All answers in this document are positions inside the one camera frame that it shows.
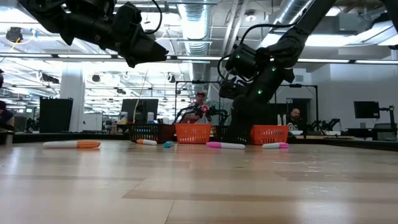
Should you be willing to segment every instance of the man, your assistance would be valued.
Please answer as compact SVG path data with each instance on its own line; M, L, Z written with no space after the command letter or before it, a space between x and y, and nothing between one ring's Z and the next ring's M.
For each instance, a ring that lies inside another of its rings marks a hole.
M6 107L6 102L0 100L0 132L14 130L14 115Z
M206 118L205 118L205 111L209 110L209 106L205 104L205 98L206 94L204 91L198 91L197 95L195 97L195 102L190 103L189 106L195 106L198 109L201 109L203 112L203 116L200 117L199 115L195 113L189 113L184 116L184 119L181 121L181 123L190 123L190 124L205 124L206 123Z
M294 108L290 115L286 117L286 124L289 127L289 131L298 131L302 126L302 121L300 119L300 110Z

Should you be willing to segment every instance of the wall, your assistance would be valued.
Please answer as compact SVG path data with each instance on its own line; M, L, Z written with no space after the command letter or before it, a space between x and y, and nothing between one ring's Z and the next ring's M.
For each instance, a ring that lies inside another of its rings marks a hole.
M311 76L312 83L318 85L320 119L339 118L342 129L359 128L360 123L372 128L374 123L389 122L389 113L385 111L381 111L378 120L355 119L354 101L378 101L380 107L398 106L396 65L331 64L319 68Z

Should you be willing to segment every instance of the robotic arm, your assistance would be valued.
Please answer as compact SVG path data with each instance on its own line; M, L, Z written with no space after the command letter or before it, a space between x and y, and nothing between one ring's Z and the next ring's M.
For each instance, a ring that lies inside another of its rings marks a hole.
M152 0L160 12L158 4ZM61 35L71 45L74 38L117 51L130 67L138 63L166 60L168 51L152 40L141 27L141 11L130 2L114 15L117 0L19 0L49 32Z
M279 85L286 80L292 83L294 74L292 67L302 53L308 36L317 27L336 0L314 0L305 14L290 25L259 24L250 27L234 46L225 69L228 71L223 78L220 97L233 99L231 124L224 141L239 142L239 138L250 138L254 124L266 124L267 102L272 98ZM387 11L398 30L398 0L383 0ZM243 43L247 33L257 27L292 27L279 41L266 48L254 50ZM240 78L228 79L230 75Z

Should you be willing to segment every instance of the column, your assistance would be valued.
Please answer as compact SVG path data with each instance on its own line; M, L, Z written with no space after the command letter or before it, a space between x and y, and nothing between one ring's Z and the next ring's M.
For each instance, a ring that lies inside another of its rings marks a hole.
M81 63L67 62L62 70L60 98L73 99L69 131L83 131L85 110L85 79Z

